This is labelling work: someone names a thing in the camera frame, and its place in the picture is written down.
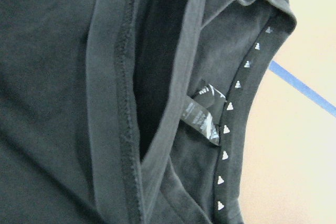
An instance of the beige floor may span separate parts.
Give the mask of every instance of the beige floor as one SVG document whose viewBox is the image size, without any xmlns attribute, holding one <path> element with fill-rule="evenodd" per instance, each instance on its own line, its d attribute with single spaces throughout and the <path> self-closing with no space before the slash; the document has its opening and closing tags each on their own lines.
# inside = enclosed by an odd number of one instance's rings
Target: beige floor
<svg viewBox="0 0 336 224">
<path fill-rule="evenodd" d="M 336 1 L 290 0 L 298 26 L 274 61 L 336 105 Z M 247 224 L 336 223 L 336 118 L 267 70 L 246 131 Z"/>
</svg>

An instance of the black shirt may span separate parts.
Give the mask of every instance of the black shirt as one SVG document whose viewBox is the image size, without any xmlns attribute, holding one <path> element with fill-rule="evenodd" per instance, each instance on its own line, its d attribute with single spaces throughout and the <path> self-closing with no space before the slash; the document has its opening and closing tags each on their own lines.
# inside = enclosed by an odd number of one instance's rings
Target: black shirt
<svg viewBox="0 0 336 224">
<path fill-rule="evenodd" d="M 2 223 L 242 222 L 248 111 L 295 26 L 288 0 L 2 0 L 0 10 Z M 180 121 L 185 96 L 208 83 L 228 99 L 220 147 Z"/>
</svg>

